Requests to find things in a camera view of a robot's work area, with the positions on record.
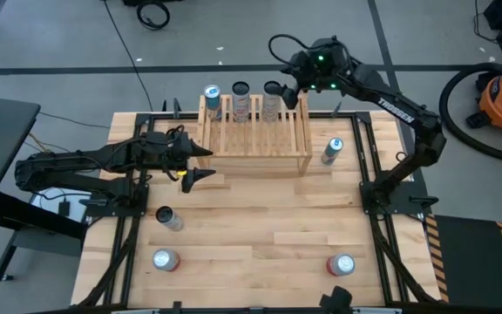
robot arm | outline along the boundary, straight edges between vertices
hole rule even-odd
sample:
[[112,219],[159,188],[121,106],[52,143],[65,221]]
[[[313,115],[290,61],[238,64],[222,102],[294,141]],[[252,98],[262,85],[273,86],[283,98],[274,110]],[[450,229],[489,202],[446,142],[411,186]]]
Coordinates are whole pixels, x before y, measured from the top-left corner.
[[212,152],[198,147],[184,132],[183,126],[162,132],[148,132],[99,150],[66,154],[33,154],[15,167],[17,186],[30,192],[46,188],[71,188],[104,195],[108,200],[122,201],[130,206],[134,184],[130,178],[102,180],[77,174],[79,171],[104,169],[124,174],[129,170],[156,169],[177,181],[170,171],[183,176],[182,191],[189,193],[193,184],[214,170],[187,169],[190,157],[208,156]]
[[[305,51],[297,52],[289,61],[282,60],[271,48],[272,41],[276,38],[293,39]],[[280,95],[289,109],[295,108],[297,95],[301,91],[340,91],[343,96],[348,94],[381,106],[414,129],[414,153],[376,178],[371,191],[371,200],[376,205],[387,206],[390,203],[390,193],[400,181],[419,167],[428,167],[438,161],[446,142],[439,116],[426,110],[425,106],[407,99],[401,92],[391,89],[378,72],[352,58],[346,46],[336,40],[336,37],[318,39],[308,47],[290,35],[276,35],[268,42],[268,48],[276,59],[287,65],[282,72],[292,75],[296,80],[293,88],[285,85],[270,91]]]

wooden tabletop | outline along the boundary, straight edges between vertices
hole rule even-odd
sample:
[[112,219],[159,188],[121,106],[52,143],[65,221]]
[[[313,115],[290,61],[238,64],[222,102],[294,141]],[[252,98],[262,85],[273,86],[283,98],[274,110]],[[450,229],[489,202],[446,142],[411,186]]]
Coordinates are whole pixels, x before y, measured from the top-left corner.
[[[109,143],[132,137],[135,115],[114,115]],[[403,151],[397,123],[387,113],[371,116],[382,167],[389,169],[397,163],[396,153]],[[197,132],[196,120],[162,120],[157,129],[178,124],[184,124],[190,136]],[[313,159],[302,177],[296,173],[295,160],[218,159],[211,165],[217,174],[199,181],[186,195],[178,182],[150,172],[151,193],[139,229],[129,307],[171,308],[173,301],[189,308],[315,307],[321,294],[329,294],[335,285],[351,292],[354,305],[383,305],[370,223],[358,189],[361,173],[350,120],[311,119],[310,127]],[[323,165],[322,151],[335,136],[343,139],[344,149],[332,166]],[[163,205],[183,218],[182,231],[169,231],[156,221],[156,209]],[[104,218],[88,230],[72,304],[88,295],[107,268],[116,220]],[[393,220],[404,265],[430,295],[439,298],[421,223],[404,215],[393,215]],[[159,248],[180,255],[176,271],[153,267],[152,256]],[[327,258],[338,253],[354,257],[353,274],[327,273]],[[388,260],[387,267],[398,300]],[[120,269],[115,301],[122,277]]]

power cord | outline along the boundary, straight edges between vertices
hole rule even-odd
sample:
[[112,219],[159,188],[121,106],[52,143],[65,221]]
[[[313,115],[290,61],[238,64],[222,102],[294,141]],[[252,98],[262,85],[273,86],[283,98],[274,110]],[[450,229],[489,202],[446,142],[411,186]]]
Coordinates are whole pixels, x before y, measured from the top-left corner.
[[142,86],[143,91],[145,91],[146,100],[148,100],[148,106],[150,107],[150,111],[154,112],[153,103],[150,100],[150,96],[148,96],[148,91],[146,90],[145,83],[143,83],[142,78],[140,78],[139,69],[137,69],[137,66],[135,65],[135,61],[132,60],[132,56],[131,56],[131,53],[129,52],[129,49],[127,48],[126,42],[123,40],[123,37],[121,36],[121,33],[119,32],[118,26],[115,24],[115,20],[113,19],[112,13],[110,12],[110,8],[108,7],[108,2],[106,0],[104,0],[103,3],[105,6],[105,10],[108,12],[108,16],[110,16],[110,20],[112,21],[113,28],[118,33],[119,40],[121,40],[121,44],[123,44],[123,47],[125,48],[125,52],[127,52],[127,55],[129,56],[129,60],[131,61],[132,68],[135,71],[135,74],[137,74],[137,78],[139,79],[140,85]]
[[59,148],[67,153],[70,153],[71,151],[67,148],[64,148],[64,147],[61,147],[61,146],[58,146],[58,145],[55,145],[55,144],[50,144],[50,143],[46,143],[46,142],[42,142],[41,140],[38,140],[40,143],[46,145],[46,146],[49,146],[49,147],[55,147],[55,148]]
[[42,149],[42,152],[48,152],[49,149],[47,149],[46,147],[44,147],[44,145],[42,145],[42,143],[36,138],[36,136],[34,136],[34,134],[32,133],[28,133],[28,136],[31,137],[34,142],[36,142],[36,144]]
[[[163,10],[164,13],[166,13],[166,21],[162,24],[156,24],[147,17],[142,10],[149,5],[154,5],[157,6],[159,9]],[[163,29],[168,23],[170,23],[170,11],[167,9],[167,7],[160,1],[157,0],[149,0],[145,1],[139,6],[137,6],[137,18],[139,19],[139,22],[141,25],[143,25],[146,29],[151,30],[151,31],[158,31]]]
[[53,115],[53,114],[49,114],[49,113],[42,113],[42,112],[40,112],[40,114],[42,114],[44,116],[47,116],[47,117],[52,117],[52,118],[55,118],[55,119],[61,119],[61,120],[69,121],[71,123],[75,123],[75,124],[78,124],[78,125],[81,125],[81,126],[90,126],[90,127],[99,127],[99,128],[104,128],[104,129],[110,129],[109,126],[100,126],[100,125],[93,125],[93,124],[88,124],[88,123],[84,123],[84,122],[78,122],[78,121],[75,121],[74,119],[59,117],[57,115]]
[[90,196],[88,194],[83,194],[83,193],[62,193],[62,194],[57,195],[57,196],[48,197],[48,196],[45,195],[45,193],[43,193],[43,194],[40,194],[38,192],[32,192],[32,193],[34,195],[38,195],[38,196],[44,197],[45,200],[47,200],[47,201],[52,201],[52,200],[58,199],[59,197],[66,197],[66,196]]
[[[38,206],[41,208],[41,209],[44,209],[44,207],[42,206],[42,199],[45,198],[45,199],[48,199],[45,194],[48,193],[49,191],[51,191],[52,189],[54,188],[48,188],[46,189],[43,193],[41,194],[38,194],[38,193],[35,193],[36,195],[40,196],[40,198],[38,199]],[[52,200],[55,200],[61,196],[63,196],[63,200],[62,201],[67,201],[67,193],[62,189],[62,188],[55,188],[55,189],[58,189],[61,191],[61,195],[58,195],[54,198],[51,198]]]
[[[330,46],[332,44],[320,44],[318,46],[307,46],[306,44],[304,44],[301,40],[299,40],[298,38],[296,38],[295,36],[292,36],[292,35],[289,35],[289,34],[276,34],[274,36],[272,36],[269,40],[268,40],[268,51],[270,52],[270,54],[278,61],[282,62],[283,64],[285,65],[290,65],[290,66],[297,66],[297,65],[294,65],[292,64],[291,62],[287,61],[287,60],[284,60],[283,58],[280,58],[278,57],[278,55],[275,54],[275,52],[273,51],[272,49],[272,43],[273,41],[275,41],[275,39],[277,38],[287,38],[287,39],[291,39],[292,41],[294,41],[295,43],[297,43],[298,45],[300,45],[303,49],[305,50],[310,50],[310,49],[318,49],[318,48],[321,48],[323,46]],[[348,66],[351,66],[352,65],[352,57],[350,56],[349,54],[349,50],[348,50],[348,47],[336,40],[336,44],[340,45],[343,50],[344,50],[344,53],[346,54],[346,61],[348,63]]]
[[28,146],[28,147],[32,147],[32,148],[36,149],[36,150],[37,150],[38,152],[40,152],[40,153],[43,153],[43,152],[44,152],[44,151],[42,151],[40,148],[35,147],[34,145],[29,144],[29,143],[27,143],[27,142],[24,142],[23,144],[25,144],[25,145],[26,145],[26,146]]

silver can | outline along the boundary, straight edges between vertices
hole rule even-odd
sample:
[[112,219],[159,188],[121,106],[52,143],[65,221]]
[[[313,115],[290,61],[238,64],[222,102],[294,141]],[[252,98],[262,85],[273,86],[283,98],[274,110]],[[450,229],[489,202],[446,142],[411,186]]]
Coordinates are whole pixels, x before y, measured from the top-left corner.
[[220,102],[220,88],[216,85],[205,87],[205,104],[208,116],[212,119],[222,117],[222,104]]
[[235,82],[232,85],[232,114],[235,122],[245,122],[249,119],[249,84]]
[[262,119],[268,122],[277,121],[278,111],[280,110],[280,96],[267,92],[272,91],[273,86],[280,87],[280,84],[268,81],[263,87],[261,115]]
[[181,231],[183,229],[183,219],[168,206],[158,208],[156,220],[172,231]]
[[153,264],[157,270],[175,271],[180,262],[180,256],[170,249],[159,249],[153,256]]
[[327,147],[324,149],[324,153],[322,153],[321,161],[325,165],[332,165],[335,162],[336,157],[342,151],[344,147],[344,142],[342,139],[334,138],[330,140]]
[[356,262],[348,254],[338,254],[327,260],[327,271],[332,276],[346,276],[354,272]]

orange shop vacuum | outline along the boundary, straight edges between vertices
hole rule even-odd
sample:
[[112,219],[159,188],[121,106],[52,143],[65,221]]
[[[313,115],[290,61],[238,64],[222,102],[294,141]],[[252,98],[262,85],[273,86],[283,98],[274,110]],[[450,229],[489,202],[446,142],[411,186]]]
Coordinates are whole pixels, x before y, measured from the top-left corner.
[[455,137],[483,154],[502,160],[502,150],[487,146],[472,138],[454,123],[449,114],[449,97],[454,87],[466,77],[478,72],[483,72],[479,74],[476,81],[476,88],[482,93],[479,99],[479,112],[466,118],[466,123],[470,128],[491,125],[502,129],[502,65],[483,63],[459,72],[441,92],[439,112],[444,125]]

